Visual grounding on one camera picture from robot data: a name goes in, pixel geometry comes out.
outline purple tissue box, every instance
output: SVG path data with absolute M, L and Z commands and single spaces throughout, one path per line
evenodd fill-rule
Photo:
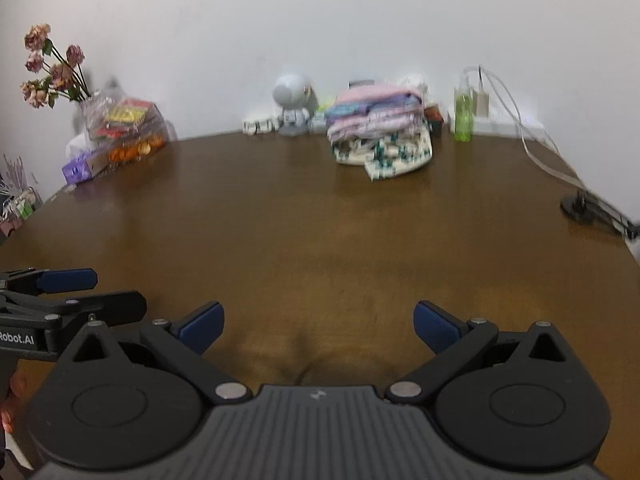
M 109 163 L 107 152 L 83 153 L 62 167 L 67 184 L 78 184 L 91 180 Z

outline wooden table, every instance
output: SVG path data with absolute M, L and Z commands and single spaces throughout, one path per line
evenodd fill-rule
M 372 183 L 322 136 L 207 137 L 61 192 L 0 262 L 93 267 L 97 290 L 140 290 L 149 318 L 221 301 L 207 358 L 254 391 L 386 386 L 431 357 L 422 299 L 504 330 L 551 320 L 610 403 L 598 466 L 637 479 L 639 269 L 620 238 L 562 216 L 569 192 L 515 139 L 435 139 L 427 167 Z M 50 365 L 24 365 L 33 390 Z

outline white logo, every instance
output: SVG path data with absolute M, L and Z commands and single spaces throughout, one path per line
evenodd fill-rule
M 7 334 L 6 332 L 0 332 L 0 340 L 7 341 L 9 343 L 20 343 L 21 345 L 35 345 L 33 337 L 30 335 L 22 337 L 22 334 Z
M 326 397 L 326 392 L 322 390 L 316 390 L 312 394 L 309 394 L 313 400 L 320 400 L 322 397 Z

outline white cable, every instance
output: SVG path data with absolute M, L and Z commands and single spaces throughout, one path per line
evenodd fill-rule
M 491 72 L 489 70 L 486 70 L 482 66 L 480 66 L 480 67 L 478 67 L 478 66 L 469 66 L 469 67 L 464 69 L 463 75 L 467 74 L 468 72 L 478 72 L 478 70 L 480 70 L 486 76 L 486 79 L 489 81 L 489 85 L 494 90 L 495 96 L 498 98 L 498 101 L 500 101 L 500 104 L 504 107 L 504 109 L 507 111 L 507 113 L 509 114 L 511 119 L 515 122 L 516 127 L 518 129 L 518 132 L 520 133 L 520 140 L 522 141 L 522 145 L 524 147 L 524 151 L 525 151 L 525 153 L 527 153 L 527 156 L 533 161 L 533 163 L 535 163 L 535 165 L 537 167 L 539 167 L 541 170 L 545 171 L 549 175 L 554 176 L 554 177 L 556 177 L 559 180 L 562 180 L 564 182 L 567 182 L 568 184 L 571 184 L 572 186 L 576 186 L 576 187 L 579 187 L 580 189 L 587 190 L 584 187 L 584 184 L 580 180 L 578 180 L 578 179 L 576 179 L 576 178 L 574 178 L 572 176 L 569 176 L 569 175 L 567 175 L 565 173 L 562 173 L 561 171 L 554 170 L 553 168 L 548 167 L 544 162 L 539 160 L 539 158 L 537 158 L 535 155 L 533 155 L 533 153 L 531 153 L 529 151 L 529 147 L 527 146 L 527 141 L 525 140 L 525 137 L 524 137 L 524 132 L 527 132 L 531 136 L 531 138 L 534 139 L 536 142 L 540 142 L 540 143 L 542 143 L 542 142 L 540 141 L 539 138 L 537 138 L 532 133 L 532 131 L 530 131 L 522 123 L 522 115 L 520 113 L 520 109 L 518 108 L 518 104 L 516 103 L 515 99 L 513 98 L 513 95 L 511 95 L 511 92 L 509 92 L 509 89 L 507 88 L 507 85 L 505 85 L 504 82 L 497 75 L 495 75 L 495 73 L 493 73 L 493 72 Z M 500 92 L 498 92 L 498 89 L 495 87 L 494 80 L 497 81 L 500 84 L 500 86 L 502 86 L 504 91 L 509 96 L 509 99 L 511 100 L 511 103 L 513 104 L 513 107 L 516 110 L 517 117 L 516 117 L 516 115 L 514 115 L 512 113 L 511 109 L 504 102 L 504 99 L 500 95 Z M 556 154 L 561 156 L 560 155 L 560 150 L 558 149 L 558 145 L 553 140 L 553 137 L 551 137 L 551 135 L 549 135 L 546 132 L 546 130 L 545 130 L 545 137 L 549 140 L 549 142 L 551 142 L 552 146 L 555 149 Z

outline power strip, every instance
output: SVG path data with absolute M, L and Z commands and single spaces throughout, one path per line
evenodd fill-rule
M 453 106 L 449 108 L 448 114 L 449 129 L 451 133 L 455 133 L 456 113 Z M 545 127 L 542 123 L 535 119 L 523 117 L 522 124 L 524 124 L 541 142 L 548 145 L 545 138 Z M 516 124 L 513 122 L 513 119 L 509 116 L 500 115 L 495 109 L 491 108 L 489 110 L 488 117 L 474 117 L 474 134 L 520 138 L 520 132 Z M 527 132 L 524 132 L 524 135 L 525 137 L 530 137 Z

